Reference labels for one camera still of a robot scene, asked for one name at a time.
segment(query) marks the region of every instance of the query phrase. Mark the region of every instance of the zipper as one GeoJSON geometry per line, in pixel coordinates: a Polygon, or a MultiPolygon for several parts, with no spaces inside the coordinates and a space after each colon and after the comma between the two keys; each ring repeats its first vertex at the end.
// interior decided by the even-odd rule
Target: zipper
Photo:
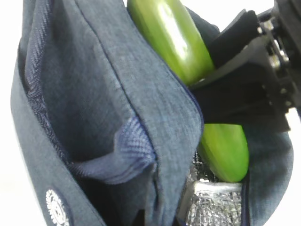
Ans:
{"type": "Polygon", "coordinates": [[[250,226],[249,183],[250,175],[248,173],[241,190],[241,226],[250,226]]]}

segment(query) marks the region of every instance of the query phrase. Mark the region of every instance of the green cucumber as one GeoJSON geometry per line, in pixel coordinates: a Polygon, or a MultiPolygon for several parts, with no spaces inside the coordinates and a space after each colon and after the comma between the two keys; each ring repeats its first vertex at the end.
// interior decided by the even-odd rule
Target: green cucumber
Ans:
{"type": "MultiPolygon", "coordinates": [[[[214,70],[208,50],[179,0],[128,0],[127,9],[142,36],[186,85],[214,70]]],[[[200,155],[221,180],[238,182],[246,175],[249,151],[241,126],[206,124],[199,146],[200,155]]]]}
{"type": "Polygon", "coordinates": [[[179,0],[128,0],[127,9],[143,37],[186,85],[214,70],[201,35],[179,0]]]}
{"type": "Polygon", "coordinates": [[[198,153],[223,181],[238,182],[248,172],[248,144],[240,125],[205,124],[198,153]]]}

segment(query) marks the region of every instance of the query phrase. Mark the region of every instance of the white logo patch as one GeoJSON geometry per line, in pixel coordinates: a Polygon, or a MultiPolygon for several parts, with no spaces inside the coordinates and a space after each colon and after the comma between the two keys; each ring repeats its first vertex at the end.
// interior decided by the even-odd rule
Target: white logo patch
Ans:
{"type": "Polygon", "coordinates": [[[46,204],[50,218],[56,226],[70,226],[64,204],[56,192],[49,189],[46,192],[46,204]]]}

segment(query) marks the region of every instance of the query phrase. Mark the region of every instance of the black mechanical part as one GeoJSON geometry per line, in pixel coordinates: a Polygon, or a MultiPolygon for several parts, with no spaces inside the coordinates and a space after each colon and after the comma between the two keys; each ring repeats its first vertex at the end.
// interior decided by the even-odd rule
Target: black mechanical part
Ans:
{"type": "Polygon", "coordinates": [[[275,0],[256,20],[253,14],[242,11],[211,43],[217,70],[190,89],[205,123],[288,131],[285,114],[301,106],[301,1],[275,0]]]}

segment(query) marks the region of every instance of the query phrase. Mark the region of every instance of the fabric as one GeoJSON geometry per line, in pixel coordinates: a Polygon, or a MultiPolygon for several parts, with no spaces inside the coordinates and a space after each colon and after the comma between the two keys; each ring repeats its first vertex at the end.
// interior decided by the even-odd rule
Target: fabric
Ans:
{"type": "MultiPolygon", "coordinates": [[[[219,31],[190,13],[211,42],[219,31]]],[[[74,225],[127,226],[141,209],[147,226],[172,225],[203,128],[189,92],[122,0],[24,1],[23,18],[12,113],[47,224],[54,188],[74,225]]],[[[250,221],[261,226],[286,190],[293,149],[287,133],[245,131],[250,221]]]]}
{"type": "MultiPolygon", "coordinates": [[[[146,210],[147,225],[170,225],[202,131],[200,113],[187,90],[140,36],[122,1],[40,0],[27,7],[35,13],[33,18],[24,14],[24,24],[33,23],[29,39],[24,35],[20,43],[28,43],[30,59],[21,78],[58,156],[93,205],[101,206],[98,200],[112,206],[124,225],[130,225],[139,209],[146,210]],[[151,142],[156,164],[125,183],[104,185],[97,175],[103,173],[102,166],[110,173],[124,166],[110,170],[95,162],[118,151],[114,137],[133,117],[151,142]],[[83,168],[93,172],[78,173],[83,168]],[[87,182],[91,174],[99,183],[87,182]],[[104,191],[98,198],[94,186],[104,191]]],[[[118,221],[104,207],[97,210],[106,222],[118,221]]]]}

